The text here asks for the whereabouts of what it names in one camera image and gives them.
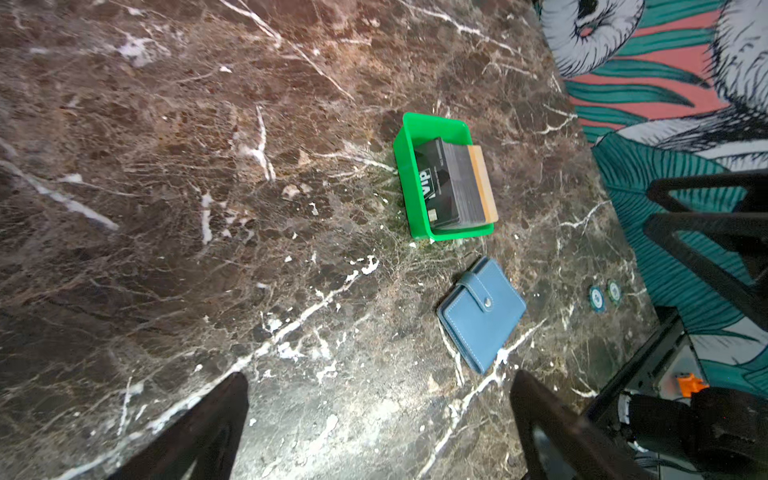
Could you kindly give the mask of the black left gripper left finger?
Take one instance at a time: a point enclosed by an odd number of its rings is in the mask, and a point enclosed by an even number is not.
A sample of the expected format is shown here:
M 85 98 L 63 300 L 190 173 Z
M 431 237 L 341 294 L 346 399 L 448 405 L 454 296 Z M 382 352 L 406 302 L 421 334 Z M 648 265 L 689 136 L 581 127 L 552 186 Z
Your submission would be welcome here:
M 248 412 L 248 382 L 227 376 L 112 479 L 228 479 Z

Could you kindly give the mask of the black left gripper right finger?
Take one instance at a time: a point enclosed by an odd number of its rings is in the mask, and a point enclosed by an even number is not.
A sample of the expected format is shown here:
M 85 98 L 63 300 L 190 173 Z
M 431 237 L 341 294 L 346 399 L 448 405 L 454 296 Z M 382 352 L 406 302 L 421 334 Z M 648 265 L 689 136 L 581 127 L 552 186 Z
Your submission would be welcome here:
M 648 477 L 646 470 L 529 372 L 516 373 L 510 403 L 529 479 Z

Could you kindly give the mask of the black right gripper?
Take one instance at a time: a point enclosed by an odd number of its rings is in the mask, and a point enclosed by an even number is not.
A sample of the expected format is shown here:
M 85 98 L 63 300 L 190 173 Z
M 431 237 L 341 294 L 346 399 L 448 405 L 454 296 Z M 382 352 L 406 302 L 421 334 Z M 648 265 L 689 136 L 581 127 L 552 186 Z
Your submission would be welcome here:
M 676 191 L 740 188 L 746 193 L 731 213 L 701 213 L 675 198 Z M 767 329 L 767 170 L 653 180 L 646 197 L 667 211 L 644 224 L 644 233 L 762 329 Z M 680 238 L 700 233 L 742 260 L 747 279 L 739 280 Z

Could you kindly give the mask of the blue leather card holder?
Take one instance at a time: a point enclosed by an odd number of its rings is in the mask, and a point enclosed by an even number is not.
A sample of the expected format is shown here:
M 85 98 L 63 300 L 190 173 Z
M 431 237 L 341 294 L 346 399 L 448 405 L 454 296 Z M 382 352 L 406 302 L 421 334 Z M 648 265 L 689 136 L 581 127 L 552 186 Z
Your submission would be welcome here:
M 437 315 L 462 359 L 484 374 L 526 309 L 500 264 L 481 257 L 455 282 Z

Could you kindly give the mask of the green plastic card tray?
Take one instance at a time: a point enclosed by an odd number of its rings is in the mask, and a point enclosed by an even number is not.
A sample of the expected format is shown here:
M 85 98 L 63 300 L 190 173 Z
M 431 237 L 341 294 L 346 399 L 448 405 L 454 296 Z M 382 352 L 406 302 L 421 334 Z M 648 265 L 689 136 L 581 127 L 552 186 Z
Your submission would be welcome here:
M 403 114 L 402 126 L 393 143 L 393 152 L 411 236 L 416 240 L 441 242 L 493 234 L 495 229 L 493 224 L 458 230 L 431 228 L 414 147 L 436 138 L 442 138 L 448 143 L 457 145 L 473 144 L 470 128 L 461 120 L 413 112 Z

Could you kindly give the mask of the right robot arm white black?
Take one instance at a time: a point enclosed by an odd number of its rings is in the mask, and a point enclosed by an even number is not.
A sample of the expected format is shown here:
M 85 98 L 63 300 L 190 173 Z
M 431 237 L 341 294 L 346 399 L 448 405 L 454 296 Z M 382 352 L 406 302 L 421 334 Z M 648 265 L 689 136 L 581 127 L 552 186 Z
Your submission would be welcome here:
M 742 187 L 734 211 L 694 211 L 673 197 L 677 190 Z M 759 327 L 767 325 L 767 172 L 752 170 L 655 180 L 647 196 L 663 207 L 644 233 Z M 706 236 L 747 263 L 746 284 L 680 239 Z M 681 417 L 681 447 L 707 471 L 767 476 L 767 402 L 732 389 L 708 387 L 692 396 Z

